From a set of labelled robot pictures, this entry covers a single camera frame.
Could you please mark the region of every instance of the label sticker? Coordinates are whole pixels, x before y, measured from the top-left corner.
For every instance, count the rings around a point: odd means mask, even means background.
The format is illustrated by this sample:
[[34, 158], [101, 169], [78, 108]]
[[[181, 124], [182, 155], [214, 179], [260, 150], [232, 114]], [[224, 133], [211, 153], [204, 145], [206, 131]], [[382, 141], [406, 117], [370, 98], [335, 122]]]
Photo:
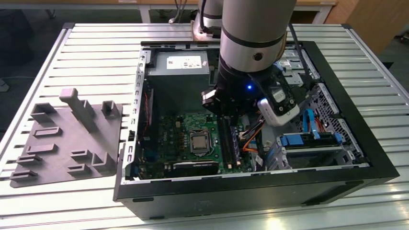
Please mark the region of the label sticker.
[[286, 93], [283, 90], [279, 90], [276, 92], [274, 92], [274, 97], [278, 103], [280, 103], [282, 101], [284, 101], [286, 99]]
[[167, 59], [167, 69], [200, 69], [202, 67], [200, 56], [171, 56]]
[[119, 3], [137, 3], [137, 0], [118, 0]]
[[258, 161], [258, 163], [263, 166], [263, 159], [262, 159], [262, 157], [258, 155], [258, 157], [256, 157], [256, 161]]
[[282, 65], [282, 66], [291, 66], [291, 64], [290, 64], [290, 61], [288, 61], [288, 60], [286, 60], [286, 61], [280, 61], [279, 63], [280, 63], [280, 65]]

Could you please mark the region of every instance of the wooden table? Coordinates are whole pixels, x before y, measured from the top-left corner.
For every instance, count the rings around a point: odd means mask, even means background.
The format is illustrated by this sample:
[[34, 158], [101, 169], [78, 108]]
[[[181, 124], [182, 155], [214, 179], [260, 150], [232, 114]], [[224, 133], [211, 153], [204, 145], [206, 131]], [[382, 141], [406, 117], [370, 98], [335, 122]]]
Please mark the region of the wooden table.
[[[314, 24], [323, 24], [339, 0], [298, 0], [296, 11], [318, 12]], [[186, 9], [196, 10], [199, 0], [188, 0]], [[177, 10], [174, 0], [0, 0], [2, 9], [139, 9], [142, 22], [151, 23], [150, 10]]]

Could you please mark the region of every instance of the robotic arm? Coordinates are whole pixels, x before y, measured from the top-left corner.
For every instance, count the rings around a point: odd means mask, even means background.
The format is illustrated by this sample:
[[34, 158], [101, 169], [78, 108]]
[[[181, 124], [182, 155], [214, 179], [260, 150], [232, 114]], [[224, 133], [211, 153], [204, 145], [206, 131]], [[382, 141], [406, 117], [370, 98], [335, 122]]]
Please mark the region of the robotic arm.
[[274, 64], [284, 52], [296, 2], [224, 1], [218, 86], [203, 92], [203, 106], [231, 125], [256, 106], [272, 126], [284, 125], [300, 112]]

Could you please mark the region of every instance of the slotted aluminum surface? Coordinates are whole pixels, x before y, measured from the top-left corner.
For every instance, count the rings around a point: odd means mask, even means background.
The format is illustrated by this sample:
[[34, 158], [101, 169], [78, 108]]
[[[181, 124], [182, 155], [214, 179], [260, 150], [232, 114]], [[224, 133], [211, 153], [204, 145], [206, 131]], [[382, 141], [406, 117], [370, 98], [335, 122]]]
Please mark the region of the slotted aluminum surface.
[[[187, 24], [77, 24], [65, 29], [30, 95], [0, 144], [0, 228], [91, 229], [407, 229], [409, 219], [409, 106], [407, 93], [375, 55], [340, 25], [296, 25], [300, 40], [318, 42], [372, 131], [398, 166], [399, 178], [315, 207], [143, 222], [113, 201], [115, 176], [13, 188], [31, 130], [35, 103], [63, 106], [61, 89], [77, 87], [81, 98], [99, 104], [115, 100], [130, 114], [141, 42], [191, 40]], [[127, 137], [127, 116], [122, 140]]]

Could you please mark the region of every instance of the cpu socket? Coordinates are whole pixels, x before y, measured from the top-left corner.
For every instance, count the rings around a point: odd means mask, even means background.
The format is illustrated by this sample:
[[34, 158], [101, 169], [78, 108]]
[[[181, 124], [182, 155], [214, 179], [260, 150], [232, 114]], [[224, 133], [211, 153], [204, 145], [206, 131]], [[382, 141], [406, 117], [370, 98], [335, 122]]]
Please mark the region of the cpu socket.
[[203, 157], [211, 152], [210, 132], [207, 129], [191, 130], [191, 153]]

